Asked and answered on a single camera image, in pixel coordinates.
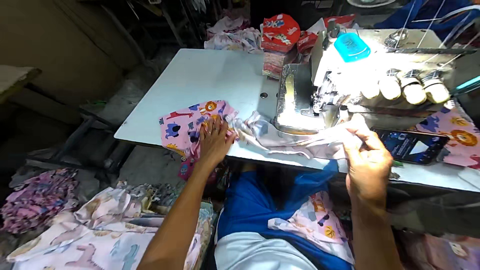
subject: hand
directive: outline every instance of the hand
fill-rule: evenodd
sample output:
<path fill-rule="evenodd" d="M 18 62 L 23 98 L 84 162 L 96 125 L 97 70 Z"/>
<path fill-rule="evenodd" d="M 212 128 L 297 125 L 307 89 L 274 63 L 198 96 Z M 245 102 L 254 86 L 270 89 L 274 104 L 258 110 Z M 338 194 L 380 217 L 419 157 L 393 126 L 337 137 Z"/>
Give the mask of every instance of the hand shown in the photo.
<path fill-rule="evenodd" d="M 213 170 L 215 166 L 220 163 L 228 150 L 233 144 L 233 140 L 237 136 L 232 133 L 228 138 L 227 135 L 228 123 L 217 117 L 210 118 L 206 125 L 202 124 L 200 128 L 200 159 L 196 166 L 207 168 L 209 171 Z"/>
<path fill-rule="evenodd" d="M 392 156 L 377 133 L 370 131 L 366 125 L 352 125 L 347 130 L 357 135 L 365 145 L 359 149 L 353 142 L 343 143 L 350 164 L 346 177 L 348 193 L 352 200 L 359 198 L 385 208 Z"/>

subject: right hand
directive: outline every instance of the right hand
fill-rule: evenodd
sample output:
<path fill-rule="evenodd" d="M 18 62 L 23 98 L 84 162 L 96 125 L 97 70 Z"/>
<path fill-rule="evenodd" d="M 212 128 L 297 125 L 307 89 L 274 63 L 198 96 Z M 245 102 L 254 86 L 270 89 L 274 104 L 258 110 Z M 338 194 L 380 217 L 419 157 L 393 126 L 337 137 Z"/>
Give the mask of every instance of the right hand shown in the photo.
<path fill-rule="evenodd" d="M 364 142 L 360 149 L 351 141 L 343 143 L 349 160 L 346 177 L 348 193 L 352 200 L 358 198 L 384 208 L 392 156 L 377 133 L 370 131 L 366 125 L 355 127 L 353 124 L 347 130 Z"/>

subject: blue bottle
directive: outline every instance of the blue bottle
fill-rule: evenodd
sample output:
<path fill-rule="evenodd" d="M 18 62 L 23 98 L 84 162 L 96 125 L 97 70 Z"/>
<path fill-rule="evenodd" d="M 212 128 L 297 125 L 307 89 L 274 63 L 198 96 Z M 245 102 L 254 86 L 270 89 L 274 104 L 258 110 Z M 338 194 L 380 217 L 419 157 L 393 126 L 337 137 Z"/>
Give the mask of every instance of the blue bottle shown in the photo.
<path fill-rule="evenodd" d="M 370 55 L 370 47 L 355 33 L 340 33 L 333 45 L 346 63 Z"/>

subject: left hand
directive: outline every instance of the left hand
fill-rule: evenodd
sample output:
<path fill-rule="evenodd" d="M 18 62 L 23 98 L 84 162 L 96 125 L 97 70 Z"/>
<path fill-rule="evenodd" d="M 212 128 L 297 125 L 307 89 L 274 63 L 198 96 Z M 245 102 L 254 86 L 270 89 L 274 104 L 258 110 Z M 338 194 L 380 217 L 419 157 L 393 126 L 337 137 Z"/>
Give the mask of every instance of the left hand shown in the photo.
<path fill-rule="evenodd" d="M 221 122 L 220 118 L 216 118 L 216 120 L 210 118 L 206 126 L 203 124 L 200 128 L 200 159 L 196 166 L 213 170 L 230 150 L 237 135 L 232 133 L 225 138 L 228 123 L 227 121 L 223 121 L 223 124 Z"/>

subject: blue cloth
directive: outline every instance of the blue cloth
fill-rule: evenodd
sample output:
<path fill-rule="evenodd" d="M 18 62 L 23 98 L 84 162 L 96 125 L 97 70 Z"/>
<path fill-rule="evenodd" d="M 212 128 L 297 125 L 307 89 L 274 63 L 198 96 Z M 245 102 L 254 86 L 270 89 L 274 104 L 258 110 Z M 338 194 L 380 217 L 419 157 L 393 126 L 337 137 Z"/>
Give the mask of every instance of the blue cloth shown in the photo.
<path fill-rule="evenodd" d="M 284 210 L 277 211 L 274 201 L 256 172 L 244 172 L 237 181 L 230 184 L 226 191 L 224 210 L 218 220 L 218 239 L 231 233 L 254 232 L 265 238 L 284 239 L 313 264 L 317 260 L 327 270 L 351 270 L 351 264 L 337 256 L 326 253 L 306 239 L 281 230 L 270 230 L 269 219 L 289 219 L 308 196 L 327 190 L 326 182 L 338 173 L 336 160 L 331 160 L 320 172 L 301 172 L 295 177 L 295 183 L 284 205 Z"/>
<path fill-rule="evenodd" d="M 375 24 L 374 27 L 378 29 L 402 28 L 405 20 L 408 17 L 408 13 L 410 12 L 410 8 L 413 6 L 412 13 L 410 14 L 410 18 L 408 19 L 405 28 L 427 29 L 430 25 L 430 21 L 417 23 L 412 23 L 411 21 L 433 19 L 441 4 L 442 0 L 412 0 L 410 3 L 397 10 L 383 22 Z M 445 0 L 443 7 L 440 9 L 437 15 L 437 18 L 442 18 L 444 15 L 447 15 L 454 10 L 471 5 L 472 3 L 469 0 Z M 463 12 L 459 15 L 454 15 L 452 18 L 441 23 L 434 22 L 430 29 L 437 34 L 440 40 L 444 40 L 450 31 L 453 30 L 455 25 L 460 23 L 466 16 L 468 16 L 468 18 L 465 20 L 463 25 L 467 25 L 473 19 L 480 16 L 480 12 L 478 10 L 472 10 L 470 12 L 470 15 L 469 12 Z"/>

